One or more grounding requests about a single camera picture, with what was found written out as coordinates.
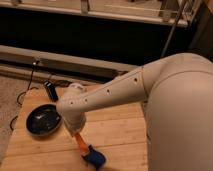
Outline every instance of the blue object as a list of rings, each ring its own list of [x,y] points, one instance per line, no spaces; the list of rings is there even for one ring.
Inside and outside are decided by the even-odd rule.
[[[106,158],[102,153],[96,151],[92,147],[92,145],[89,145],[89,150],[89,154],[87,154],[86,156],[82,156],[82,158],[86,162],[92,164],[95,167],[96,171],[98,171],[100,167],[106,162]]]

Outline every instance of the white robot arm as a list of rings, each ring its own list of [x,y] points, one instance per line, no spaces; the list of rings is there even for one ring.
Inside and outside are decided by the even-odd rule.
[[[75,133],[84,112],[136,101],[148,101],[149,171],[213,170],[213,65],[199,55],[146,64],[89,92],[72,84],[57,110]]]

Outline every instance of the floor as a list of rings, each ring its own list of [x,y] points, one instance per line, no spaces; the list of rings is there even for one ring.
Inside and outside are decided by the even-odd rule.
[[[16,98],[27,86],[27,80],[0,75],[0,164],[12,133],[10,122],[20,110]],[[32,86],[41,87],[41,84],[32,83]]]

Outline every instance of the frying pan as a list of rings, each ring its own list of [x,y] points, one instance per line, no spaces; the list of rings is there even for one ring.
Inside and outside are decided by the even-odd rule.
[[[26,128],[34,136],[47,136],[53,133],[61,124],[61,116],[56,106],[45,104],[35,108],[27,117]]]

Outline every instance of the wooden surface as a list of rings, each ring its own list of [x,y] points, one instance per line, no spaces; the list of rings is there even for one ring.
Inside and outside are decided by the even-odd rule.
[[[60,96],[64,89],[57,92]],[[82,160],[75,140],[63,124],[45,139],[29,135],[25,128],[28,114],[47,103],[51,102],[45,90],[27,93],[1,171],[94,170]],[[107,158],[100,171],[147,171],[145,121],[139,103],[91,111],[86,115],[87,123],[81,135]]]

